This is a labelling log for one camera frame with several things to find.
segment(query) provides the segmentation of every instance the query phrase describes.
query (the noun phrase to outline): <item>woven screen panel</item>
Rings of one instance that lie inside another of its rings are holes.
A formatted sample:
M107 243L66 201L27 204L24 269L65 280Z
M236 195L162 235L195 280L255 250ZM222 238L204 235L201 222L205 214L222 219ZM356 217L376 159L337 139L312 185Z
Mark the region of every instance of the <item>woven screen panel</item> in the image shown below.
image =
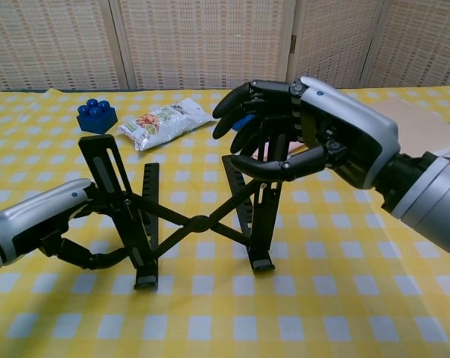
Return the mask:
M0 90L119 88L99 1L1 0Z
M305 1L297 52L288 80L307 75L337 87L354 87L370 46L382 0Z
M450 0L391 2L367 87L450 85Z
M230 88L284 80L288 0L121 0L138 88Z

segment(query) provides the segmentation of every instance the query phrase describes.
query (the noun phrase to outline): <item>snack bag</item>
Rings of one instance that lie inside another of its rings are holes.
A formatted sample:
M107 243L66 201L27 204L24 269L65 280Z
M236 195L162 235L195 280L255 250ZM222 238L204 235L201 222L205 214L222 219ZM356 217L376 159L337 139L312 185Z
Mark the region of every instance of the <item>snack bag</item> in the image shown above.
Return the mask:
M118 128L134 142L137 151L145 151L195 128L214 121L213 117L190 98L160 107Z

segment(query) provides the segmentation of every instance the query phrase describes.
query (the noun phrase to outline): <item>table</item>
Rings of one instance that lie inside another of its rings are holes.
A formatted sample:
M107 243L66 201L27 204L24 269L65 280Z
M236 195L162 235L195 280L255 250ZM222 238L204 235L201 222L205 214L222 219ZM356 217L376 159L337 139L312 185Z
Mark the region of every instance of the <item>table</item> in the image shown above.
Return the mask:
M345 89L370 104L400 97L450 122L450 87ZM91 178L76 109L107 99L119 122L191 97L204 110L228 90L0 92L0 210ZM221 163L233 133L206 125L144 153L115 135L135 192L161 167L159 202L187 216L229 196ZM159 288L133 290L129 259L83 271L35 251L0 270L0 357L450 357L450 255L390 217L377 192L334 172L286 183L270 250L253 276L244 247L213 232L159 260ZM223 222L238 228L235 213ZM159 221L160 237L175 226ZM95 252L121 246L107 217L70 222Z

